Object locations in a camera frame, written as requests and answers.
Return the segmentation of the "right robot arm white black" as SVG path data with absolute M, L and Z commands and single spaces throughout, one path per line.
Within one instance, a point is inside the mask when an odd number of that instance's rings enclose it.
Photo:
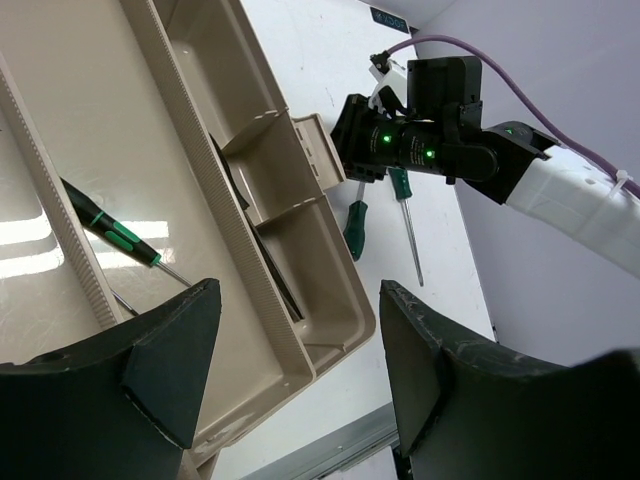
M 331 132 L 345 174 L 374 183 L 394 170 L 464 181 L 639 274 L 639 200 L 553 137 L 519 121 L 484 129 L 475 56 L 375 64 L 369 97 L 351 94 Z

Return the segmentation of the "beige cantilever toolbox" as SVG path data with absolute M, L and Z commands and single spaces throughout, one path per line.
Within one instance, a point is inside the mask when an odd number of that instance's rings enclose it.
M 209 133 L 299 302 L 299 322 Z M 205 477 L 221 450 L 375 332 L 327 197 L 344 178 L 320 116 L 289 113 L 240 2 L 3 2 L 1 367 L 218 280 L 218 335 L 174 479 Z M 191 286 L 85 229 L 61 179 Z

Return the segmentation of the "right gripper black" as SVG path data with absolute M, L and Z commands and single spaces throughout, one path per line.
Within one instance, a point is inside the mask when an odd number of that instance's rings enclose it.
M 408 62 L 407 105 L 385 86 L 385 113 L 360 94 L 347 97 L 331 139 L 347 177 L 382 179 L 399 168 L 486 181 L 498 171 L 497 154 L 481 142 L 482 63 L 475 56 Z

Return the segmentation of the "yellow black handle file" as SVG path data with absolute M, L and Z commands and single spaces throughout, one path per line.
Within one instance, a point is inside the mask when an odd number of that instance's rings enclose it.
M 256 241 L 256 244 L 261 252 L 261 255 L 265 261 L 265 264 L 271 274 L 271 276 L 273 277 L 273 280 L 276 284 L 276 286 L 278 287 L 278 290 L 284 300 L 284 303 L 287 307 L 287 309 L 289 310 L 289 313 L 292 316 L 292 319 L 294 322 L 299 322 L 301 320 L 304 319 L 304 314 L 302 312 L 302 309 L 300 308 L 299 302 L 296 300 L 293 292 L 291 291 L 288 283 L 286 282 L 285 278 L 283 277 L 281 270 L 279 269 L 278 265 L 276 264 L 273 256 L 271 255 L 269 249 L 267 248 L 266 244 L 264 243 L 260 233 L 258 232 L 257 228 L 255 227 L 255 225 L 253 224 L 252 220 L 249 218 L 249 215 L 247 213 L 248 208 L 250 206 L 249 202 L 244 198 L 244 196 L 241 194 L 239 188 L 237 187 L 234 177 L 232 175 L 231 169 L 229 167 L 229 164 L 222 152 L 222 149 L 219 147 L 218 143 L 216 142 L 215 138 L 213 137 L 213 135 L 211 133 L 209 133 L 209 137 L 210 140 L 212 141 L 215 151 L 222 163 L 223 169 L 225 171 L 225 174 L 231 184 L 232 190 L 235 194 L 235 197 L 240 205 L 241 210 L 244 213 L 244 216 L 249 224 L 252 236 L 254 238 L 254 240 Z

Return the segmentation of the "small black green precision screwdriver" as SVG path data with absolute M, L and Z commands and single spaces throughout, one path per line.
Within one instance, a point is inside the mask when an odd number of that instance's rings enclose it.
M 186 287 L 191 283 L 162 261 L 162 255 L 129 228 L 106 213 L 89 196 L 61 179 L 82 226 L 125 255 L 149 268 L 159 268 Z

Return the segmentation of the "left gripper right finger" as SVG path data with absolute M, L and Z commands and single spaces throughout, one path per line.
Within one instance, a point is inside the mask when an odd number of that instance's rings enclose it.
M 566 367 L 507 348 L 385 280 L 380 328 L 416 479 L 635 479 L 639 353 Z

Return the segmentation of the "large green handle screwdriver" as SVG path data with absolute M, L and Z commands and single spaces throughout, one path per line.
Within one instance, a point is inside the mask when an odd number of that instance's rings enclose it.
M 358 184 L 356 198 L 349 205 L 343 237 L 354 262 L 357 262 L 364 251 L 366 239 L 366 214 L 368 204 L 364 201 L 366 183 Z

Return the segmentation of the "green handle long screwdriver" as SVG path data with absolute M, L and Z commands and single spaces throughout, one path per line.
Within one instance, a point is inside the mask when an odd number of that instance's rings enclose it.
M 399 202 L 402 213 L 403 213 L 404 223 L 407 230 L 409 245 L 411 249 L 411 254 L 412 254 L 414 266 L 416 269 L 418 284 L 420 287 L 423 287 L 424 276 L 423 276 L 422 266 L 420 262 L 413 221 L 412 221 L 411 212 L 409 208 L 409 199 L 412 197 L 413 193 L 410 187 L 408 173 L 406 170 L 403 170 L 403 169 L 389 169 L 388 173 L 394 189 L 395 198 Z

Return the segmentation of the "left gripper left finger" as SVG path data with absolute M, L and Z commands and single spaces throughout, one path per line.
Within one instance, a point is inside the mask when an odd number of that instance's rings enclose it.
M 5 479 L 174 479 L 221 320 L 206 278 L 99 334 L 1 367 Z

